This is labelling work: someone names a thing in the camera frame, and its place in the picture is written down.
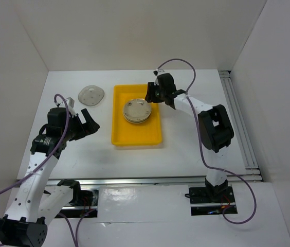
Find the clear glass plate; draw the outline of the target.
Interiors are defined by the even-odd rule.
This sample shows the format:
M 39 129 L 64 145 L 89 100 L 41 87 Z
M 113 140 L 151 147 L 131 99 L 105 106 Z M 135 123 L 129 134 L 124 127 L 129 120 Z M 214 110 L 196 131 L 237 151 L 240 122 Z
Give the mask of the clear glass plate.
M 152 107 L 149 103 L 147 103 L 142 98 L 132 99 L 129 100 L 123 107 L 123 115 L 130 114 L 130 115 L 143 115 L 143 114 L 151 114 Z

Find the grey glass plate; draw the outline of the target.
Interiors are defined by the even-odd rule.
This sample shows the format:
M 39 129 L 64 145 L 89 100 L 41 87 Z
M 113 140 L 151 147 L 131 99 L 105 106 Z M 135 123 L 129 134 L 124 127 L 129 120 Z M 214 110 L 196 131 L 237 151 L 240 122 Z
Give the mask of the grey glass plate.
M 78 94 L 78 101 L 86 106 L 93 107 L 101 102 L 105 92 L 102 88 L 89 85 L 83 88 Z

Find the cream plate with calligraphy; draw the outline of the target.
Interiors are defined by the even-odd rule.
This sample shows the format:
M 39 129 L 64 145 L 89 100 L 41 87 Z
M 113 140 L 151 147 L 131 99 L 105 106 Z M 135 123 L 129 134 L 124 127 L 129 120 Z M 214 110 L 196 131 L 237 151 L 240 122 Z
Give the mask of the cream plate with calligraphy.
M 149 117 L 151 116 L 151 114 L 143 114 L 143 115 L 139 115 L 139 114 L 136 114 L 136 115 L 128 115 L 128 114 L 124 114 L 123 115 L 125 120 L 129 123 L 132 123 L 132 124 L 141 124 L 143 122 L 146 122 Z

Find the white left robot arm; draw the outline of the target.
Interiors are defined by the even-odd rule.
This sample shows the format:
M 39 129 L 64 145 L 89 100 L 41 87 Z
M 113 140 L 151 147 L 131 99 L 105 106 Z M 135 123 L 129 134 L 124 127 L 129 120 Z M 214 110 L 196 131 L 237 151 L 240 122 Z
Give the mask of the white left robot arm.
M 85 122 L 78 114 L 65 108 L 52 108 L 47 124 L 32 141 L 29 165 L 18 192 L 0 218 L 0 242 L 9 246 L 42 246 L 48 226 L 61 209 L 72 206 L 91 206 L 95 193 L 82 190 L 76 180 L 63 179 L 46 199 L 42 196 L 49 177 L 59 161 L 67 142 L 96 133 L 100 126 L 87 109 L 82 109 Z

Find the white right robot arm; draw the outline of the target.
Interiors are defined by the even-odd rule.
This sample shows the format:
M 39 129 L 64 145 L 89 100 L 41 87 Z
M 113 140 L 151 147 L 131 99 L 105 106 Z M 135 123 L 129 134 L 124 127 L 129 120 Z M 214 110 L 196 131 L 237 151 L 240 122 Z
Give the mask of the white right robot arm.
M 156 79 L 148 83 L 145 100 L 148 103 L 163 102 L 195 117 L 201 157 L 204 159 L 203 149 L 206 149 L 211 159 L 210 164 L 203 162 L 209 169 L 205 178 L 205 196 L 207 200 L 217 202 L 228 188 L 223 162 L 227 148 L 234 138 L 227 110 L 221 104 L 210 105 L 189 96 L 184 90 L 178 90 L 172 75 L 164 70 L 156 70 L 154 75 Z

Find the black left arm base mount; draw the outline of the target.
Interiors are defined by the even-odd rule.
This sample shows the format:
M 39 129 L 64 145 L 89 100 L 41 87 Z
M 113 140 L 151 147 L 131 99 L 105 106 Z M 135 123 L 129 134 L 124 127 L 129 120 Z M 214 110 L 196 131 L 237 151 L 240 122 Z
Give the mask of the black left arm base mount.
M 64 206 L 60 213 L 67 218 L 96 218 L 98 216 L 98 189 L 82 189 L 76 180 L 61 180 L 58 186 L 67 186 L 73 190 L 72 200 Z

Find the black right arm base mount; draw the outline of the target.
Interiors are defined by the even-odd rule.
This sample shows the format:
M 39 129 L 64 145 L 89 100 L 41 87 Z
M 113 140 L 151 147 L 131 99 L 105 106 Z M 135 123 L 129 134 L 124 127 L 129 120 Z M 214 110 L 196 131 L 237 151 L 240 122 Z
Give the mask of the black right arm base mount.
M 221 215 L 223 210 L 226 210 L 226 215 L 238 213 L 231 186 L 227 186 L 223 192 L 213 197 L 209 195 L 206 186 L 189 187 L 184 197 L 190 202 L 191 216 Z

